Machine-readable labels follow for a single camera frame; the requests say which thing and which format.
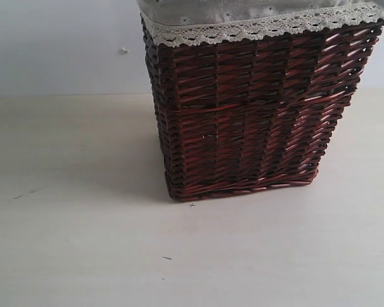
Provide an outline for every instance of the white wall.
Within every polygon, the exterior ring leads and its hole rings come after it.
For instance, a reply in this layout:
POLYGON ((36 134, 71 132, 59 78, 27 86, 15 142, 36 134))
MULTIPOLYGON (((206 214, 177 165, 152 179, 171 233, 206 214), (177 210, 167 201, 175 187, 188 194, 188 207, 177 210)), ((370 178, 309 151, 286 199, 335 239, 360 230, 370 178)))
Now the white wall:
MULTIPOLYGON (((136 0, 0 0, 0 95, 147 93, 143 58, 136 0)), ((384 87, 384 35, 362 86, 384 87)))

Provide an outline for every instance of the basket base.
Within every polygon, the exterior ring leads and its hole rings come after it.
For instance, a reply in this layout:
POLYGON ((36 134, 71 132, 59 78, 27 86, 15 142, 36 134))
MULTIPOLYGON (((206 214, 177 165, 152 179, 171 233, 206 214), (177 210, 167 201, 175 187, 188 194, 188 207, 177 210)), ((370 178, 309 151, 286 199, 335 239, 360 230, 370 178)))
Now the basket base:
MULTIPOLYGON (((299 180, 293 180, 292 175, 279 175, 276 177, 264 178, 263 180, 258 180, 257 182, 231 182, 230 189, 211 189, 210 192, 204 191, 196 194, 191 193, 191 190, 195 190, 199 187, 176 187, 171 184, 170 176, 168 176, 167 172, 165 173, 165 180, 170 197, 176 201, 187 202, 212 198, 226 198, 231 196, 247 195, 272 189, 281 189, 284 187, 302 187, 311 184, 318 173, 319 171, 317 169, 315 170, 315 172, 308 174, 303 179, 299 180)), ((227 185, 227 183, 222 182, 221 185, 225 186, 227 185)), ((208 190, 208 187, 201 187, 201 189, 208 190)))

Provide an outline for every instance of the lace trim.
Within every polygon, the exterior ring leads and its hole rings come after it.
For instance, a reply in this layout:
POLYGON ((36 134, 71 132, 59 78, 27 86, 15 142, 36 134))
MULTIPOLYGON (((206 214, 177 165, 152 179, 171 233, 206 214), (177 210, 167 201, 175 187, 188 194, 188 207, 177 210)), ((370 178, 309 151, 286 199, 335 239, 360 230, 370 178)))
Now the lace trim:
POLYGON ((262 40, 265 36, 284 33, 299 34, 306 30, 338 29, 343 25, 359 25, 361 22, 377 22, 384 19, 384 9, 376 3, 352 4, 335 8, 321 8, 260 19, 233 21, 222 24, 192 26, 165 26, 151 21, 141 12, 145 25, 155 44, 169 47, 201 43, 216 44, 223 41, 262 40))

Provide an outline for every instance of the brown wicker basket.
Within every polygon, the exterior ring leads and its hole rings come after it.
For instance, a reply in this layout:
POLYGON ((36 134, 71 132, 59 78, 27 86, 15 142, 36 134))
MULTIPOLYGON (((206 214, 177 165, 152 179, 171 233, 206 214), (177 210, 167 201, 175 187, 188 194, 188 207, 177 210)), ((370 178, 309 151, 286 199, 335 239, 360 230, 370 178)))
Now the brown wicker basket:
POLYGON ((383 25, 172 48, 144 24, 170 196, 311 183, 383 25))

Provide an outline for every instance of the wicker basket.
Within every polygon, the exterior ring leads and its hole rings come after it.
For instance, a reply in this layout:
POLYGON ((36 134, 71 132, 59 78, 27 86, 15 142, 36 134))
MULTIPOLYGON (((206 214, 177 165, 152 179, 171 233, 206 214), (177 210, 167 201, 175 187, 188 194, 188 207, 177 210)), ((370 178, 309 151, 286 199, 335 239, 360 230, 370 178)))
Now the wicker basket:
POLYGON ((144 24, 170 196, 311 183, 383 25, 172 48, 144 24))

